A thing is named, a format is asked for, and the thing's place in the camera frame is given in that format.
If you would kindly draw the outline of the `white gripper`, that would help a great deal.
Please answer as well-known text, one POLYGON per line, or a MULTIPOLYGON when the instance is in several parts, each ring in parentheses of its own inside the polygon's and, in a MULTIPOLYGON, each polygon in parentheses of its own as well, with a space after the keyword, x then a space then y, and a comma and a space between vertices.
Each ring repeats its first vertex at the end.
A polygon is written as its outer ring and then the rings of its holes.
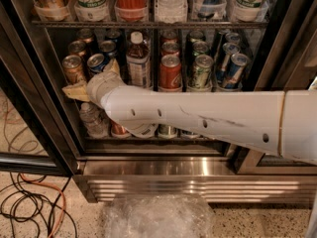
POLYGON ((77 82, 63 87, 61 90, 70 99, 84 102, 93 102, 101 107, 101 98, 118 86, 125 86, 120 74, 120 66, 116 59, 111 59, 110 68, 107 71, 95 74, 88 83, 77 82))

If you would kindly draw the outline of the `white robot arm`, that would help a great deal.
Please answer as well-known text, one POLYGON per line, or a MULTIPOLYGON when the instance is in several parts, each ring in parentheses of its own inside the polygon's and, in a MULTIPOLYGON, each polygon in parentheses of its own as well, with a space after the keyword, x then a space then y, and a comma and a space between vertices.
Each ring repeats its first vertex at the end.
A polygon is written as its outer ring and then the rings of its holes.
POLYGON ((317 164, 317 91, 155 92, 125 84, 108 64, 62 89, 91 101, 137 137, 166 124, 286 159, 317 164))

